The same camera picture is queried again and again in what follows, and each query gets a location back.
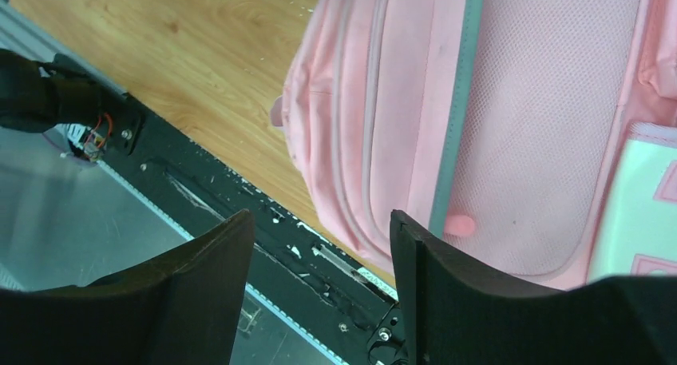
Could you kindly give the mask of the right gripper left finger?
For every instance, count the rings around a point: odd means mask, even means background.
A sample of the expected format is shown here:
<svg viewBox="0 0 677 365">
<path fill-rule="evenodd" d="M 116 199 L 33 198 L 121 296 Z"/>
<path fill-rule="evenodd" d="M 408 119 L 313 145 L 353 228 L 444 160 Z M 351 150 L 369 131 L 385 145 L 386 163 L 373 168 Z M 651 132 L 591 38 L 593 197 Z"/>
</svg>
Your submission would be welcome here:
<svg viewBox="0 0 677 365">
<path fill-rule="evenodd" d="M 226 364 L 255 243 L 241 210 L 84 286 L 1 292 L 4 364 Z"/>
</svg>

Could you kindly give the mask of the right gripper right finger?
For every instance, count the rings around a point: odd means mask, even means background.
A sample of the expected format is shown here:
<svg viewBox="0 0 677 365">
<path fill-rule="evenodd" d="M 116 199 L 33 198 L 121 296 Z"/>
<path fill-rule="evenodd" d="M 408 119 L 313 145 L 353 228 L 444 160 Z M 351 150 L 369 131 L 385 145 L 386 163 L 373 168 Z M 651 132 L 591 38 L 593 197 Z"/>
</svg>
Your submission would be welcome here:
<svg viewBox="0 0 677 365">
<path fill-rule="evenodd" d="M 412 364 L 673 364 L 676 279 L 617 276 L 569 291 L 438 239 L 401 210 L 390 246 Z"/>
</svg>

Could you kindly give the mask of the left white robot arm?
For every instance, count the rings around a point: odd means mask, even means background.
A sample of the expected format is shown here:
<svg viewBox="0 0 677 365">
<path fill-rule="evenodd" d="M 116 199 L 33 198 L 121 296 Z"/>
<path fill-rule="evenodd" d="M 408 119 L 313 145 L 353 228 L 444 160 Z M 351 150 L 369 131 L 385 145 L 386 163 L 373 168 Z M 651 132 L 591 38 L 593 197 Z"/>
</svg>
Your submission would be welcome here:
<svg viewBox="0 0 677 365">
<path fill-rule="evenodd" d="M 299 26 L 289 0 L 95 0 L 81 19 L 98 20 L 83 34 L 86 50 L 102 53 L 113 69 L 136 77 L 131 91 L 153 108 L 178 106 L 201 121 L 222 109 L 254 106 L 259 84 L 226 69 L 222 55 L 246 32 L 258 47 Z M 105 121 L 111 97 L 102 84 L 76 72 L 53 74 L 50 63 L 1 53 L 1 124 L 40 133 L 60 123 L 94 126 Z"/>
</svg>

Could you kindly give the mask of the pink student backpack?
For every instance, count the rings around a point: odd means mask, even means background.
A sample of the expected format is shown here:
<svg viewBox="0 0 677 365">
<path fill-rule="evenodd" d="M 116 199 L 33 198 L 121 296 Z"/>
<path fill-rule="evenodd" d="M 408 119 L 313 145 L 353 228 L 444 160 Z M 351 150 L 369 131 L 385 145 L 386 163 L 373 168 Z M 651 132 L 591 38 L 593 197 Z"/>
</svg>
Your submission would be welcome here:
<svg viewBox="0 0 677 365">
<path fill-rule="evenodd" d="M 325 228 L 510 275 L 676 273 L 676 0 L 319 0 L 271 111 Z"/>
</svg>

